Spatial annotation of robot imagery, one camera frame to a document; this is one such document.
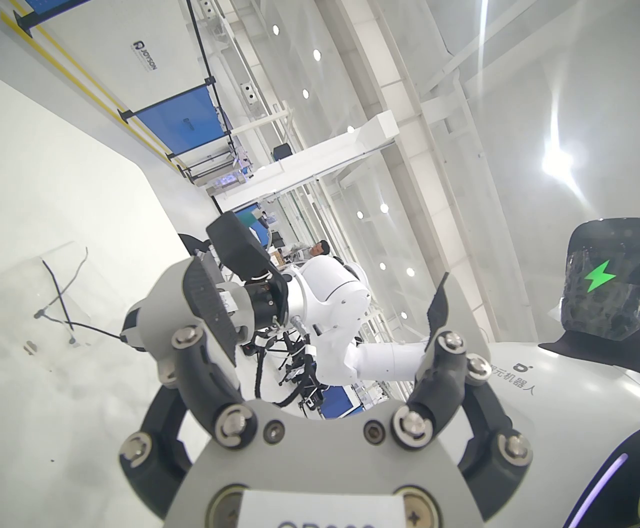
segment screw head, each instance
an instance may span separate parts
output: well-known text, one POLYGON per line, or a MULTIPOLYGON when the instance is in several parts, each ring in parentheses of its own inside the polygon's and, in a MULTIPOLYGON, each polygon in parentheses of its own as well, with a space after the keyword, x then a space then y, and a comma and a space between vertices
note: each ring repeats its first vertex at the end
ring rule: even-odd
POLYGON ((230 405, 216 419, 215 439, 220 445, 230 449, 248 445, 255 434, 255 422, 251 422, 251 418, 253 412, 249 407, 237 403, 230 405))
POLYGON ((463 345, 462 338, 455 332, 447 332, 444 336, 444 342, 447 344, 448 348, 453 350, 456 350, 463 345))
POLYGON ((440 517, 433 499, 419 488, 407 486, 395 493, 404 500, 404 518, 410 528, 439 528, 440 517))
POLYGON ((235 485, 220 491, 209 504, 206 528, 236 528, 245 489, 235 485))
POLYGON ((264 441, 270 445, 279 444, 284 438, 284 424, 279 420, 272 420, 264 428, 264 441))
POLYGON ((240 413, 233 413, 222 422, 222 432, 227 436, 239 435, 246 427, 246 418, 240 413))
POLYGON ((476 374, 484 374, 487 371, 486 363, 481 358, 471 358, 467 365, 469 370, 476 374))
POLYGON ((465 341, 456 332, 441 333, 438 336, 438 344, 452 354, 462 354, 465 352, 465 341))
POLYGON ((394 438, 409 449, 420 449, 431 441, 433 424, 411 411, 406 405, 398 408, 391 420, 394 438))
POLYGON ((185 326, 179 328, 173 333, 171 337, 171 344, 174 348, 183 349, 188 348, 194 344, 202 336, 202 328, 196 326, 185 326))
POLYGON ((385 428, 377 420, 370 420, 364 425, 364 437, 372 445, 379 445, 385 441, 385 428))
POLYGON ((506 451, 516 458, 525 458, 531 446, 522 435, 510 436, 507 438, 506 451))
POLYGON ((188 326, 186 328, 181 328, 174 335, 175 335, 175 340, 178 343, 185 343, 187 341, 190 341, 196 336, 196 329, 188 326))
POLYGON ((467 377, 465 383, 480 386, 485 383, 492 373, 491 364, 479 354, 467 352, 467 377))
POLYGON ((528 466, 533 459, 533 450, 529 441, 520 433, 509 437, 498 435, 498 450, 504 459, 514 466, 528 466))
POLYGON ((420 438, 427 430, 424 419, 415 411, 407 413, 400 423, 403 431, 414 438, 420 438))
POLYGON ((137 432, 124 441, 120 454, 131 463, 132 468, 136 468, 149 457, 151 447, 151 437, 146 433, 137 432))

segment yellow stripe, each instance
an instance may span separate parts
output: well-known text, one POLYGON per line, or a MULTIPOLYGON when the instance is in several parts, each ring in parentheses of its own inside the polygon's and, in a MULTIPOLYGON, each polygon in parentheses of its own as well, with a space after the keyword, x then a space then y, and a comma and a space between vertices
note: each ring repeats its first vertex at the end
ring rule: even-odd
POLYGON ((40 53, 47 61, 49 61, 52 66, 58 70, 61 74, 63 74, 69 81, 71 81, 74 85, 76 85, 82 92, 87 95, 87 97, 91 98, 94 103, 100 106, 107 114, 109 114, 113 119, 118 122, 121 126, 126 128, 129 132, 134 134, 140 141, 144 142, 146 146, 151 148, 167 165, 172 167, 175 171, 178 171, 176 166, 171 163, 163 152, 158 151, 151 143, 149 143, 145 138, 143 138, 140 134, 138 134, 131 127, 125 126, 125 123, 120 118, 120 115, 116 114, 111 108, 105 105, 96 95, 89 90, 83 83, 81 83, 78 79, 76 79, 62 64, 60 64, 47 50, 45 50, 40 44, 38 44, 35 40, 33 40, 30 36, 28 36, 23 30, 21 30, 18 25, 9 18, 6 14, 0 13, 0 19, 12 28, 18 35, 22 37, 22 39, 27 42, 35 51, 40 53))
MULTIPOLYGON (((24 9, 16 0, 9 0, 9 2, 11 2, 11 4, 13 5, 13 7, 18 11, 19 14, 21 15, 26 15, 27 11, 26 9, 24 9)), ((80 71, 80 73, 82 73, 82 75, 84 75, 87 79, 89 79, 89 81, 91 81, 95 87, 100 90, 100 92, 102 92, 102 94, 107 97, 107 99, 109 99, 117 109, 124 111, 125 109, 120 105, 120 103, 118 103, 109 92, 107 92, 102 85, 96 81, 82 66, 80 66, 80 64, 78 64, 78 62, 71 57, 71 55, 60 45, 57 43, 57 41, 55 41, 55 39, 48 34, 41 26, 36 26, 36 29, 42 33, 42 35, 51 43, 51 45, 53 45, 53 47, 55 47, 60 54, 67 59, 69 62, 71 62, 71 64, 73 64, 73 66, 75 66, 75 68, 78 69, 78 71, 80 71)), ((142 121, 140 121, 137 117, 133 117, 132 119, 134 119, 134 122, 136 125, 138 125, 139 127, 141 127, 143 130, 147 130, 147 127, 144 125, 144 123, 142 121)), ((149 144, 147 141, 145 141, 143 138, 141 138, 135 131, 132 130, 132 132, 137 135, 140 139, 142 139, 145 143, 147 143, 147 145, 149 144)), ((162 143, 162 141, 159 141, 158 139, 156 139, 153 135, 152 132, 149 132, 150 138, 154 141, 154 143, 157 144, 158 147, 160 147, 161 150, 164 150, 165 152, 171 152, 171 150, 169 148, 167 148, 167 146, 162 143)))

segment blue panel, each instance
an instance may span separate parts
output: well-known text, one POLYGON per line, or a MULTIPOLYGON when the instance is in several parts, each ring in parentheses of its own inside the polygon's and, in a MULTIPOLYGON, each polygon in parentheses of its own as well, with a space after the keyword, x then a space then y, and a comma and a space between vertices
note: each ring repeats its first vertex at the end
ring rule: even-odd
POLYGON ((206 86, 137 114, 174 154, 187 152, 225 135, 206 86))
POLYGON ((320 411, 325 418, 339 418, 353 407, 342 387, 329 387, 323 392, 324 402, 320 411))
POLYGON ((31 6, 31 9, 41 15, 54 7, 68 2, 68 0, 26 0, 26 2, 31 6))
POLYGON ((353 411, 351 411, 347 416, 353 416, 354 414, 360 414, 364 412, 364 407, 360 405, 360 407, 356 407, 353 411))
MULTIPOLYGON (((240 212, 253 211, 254 209, 258 209, 258 204, 253 204, 247 207, 243 207, 242 209, 238 209, 237 211, 234 211, 234 213, 238 214, 240 212)), ((267 244, 269 243, 269 231, 265 229, 262 226, 262 224, 257 220, 250 227, 258 235, 258 238, 260 239, 260 244, 262 244, 262 247, 266 248, 267 244)))

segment green lightning bolt icon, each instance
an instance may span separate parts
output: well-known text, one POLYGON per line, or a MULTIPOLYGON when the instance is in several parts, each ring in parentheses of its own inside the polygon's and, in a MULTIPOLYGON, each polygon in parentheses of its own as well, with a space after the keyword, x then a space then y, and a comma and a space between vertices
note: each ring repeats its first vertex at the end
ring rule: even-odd
POLYGON ((589 286, 587 293, 595 290, 598 286, 602 286, 605 282, 609 282, 612 278, 616 278, 616 275, 612 273, 605 273, 604 270, 607 269, 608 264, 608 260, 607 262, 603 262, 585 277, 585 279, 591 281, 591 285, 589 286))

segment purple led light strip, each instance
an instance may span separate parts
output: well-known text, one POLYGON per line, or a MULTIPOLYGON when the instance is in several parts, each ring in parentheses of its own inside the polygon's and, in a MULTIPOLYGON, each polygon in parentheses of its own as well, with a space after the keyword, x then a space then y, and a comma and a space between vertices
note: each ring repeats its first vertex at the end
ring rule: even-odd
POLYGON ((609 482, 610 478, 613 476, 613 474, 616 471, 620 469, 620 466, 624 464, 627 458, 629 458, 628 454, 626 453, 621 454, 618 458, 616 458, 616 461, 613 464, 611 464, 611 466, 609 466, 609 469, 607 469, 605 471, 605 474, 602 477, 600 477, 600 480, 593 487, 593 489, 591 490, 591 493, 589 493, 589 495, 587 495, 587 498, 584 499, 582 506, 578 510, 578 513, 575 514, 575 517, 571 521, 569 528, 576 528, 576 526, 578 526, 578 523, 582 520, 582 517, 584 517, 584 514, 587 513, 587 510, 589 509, 591 503, 596 499, 598 494, 602 491, 602 488, 604 488, 605 484, 609 482))

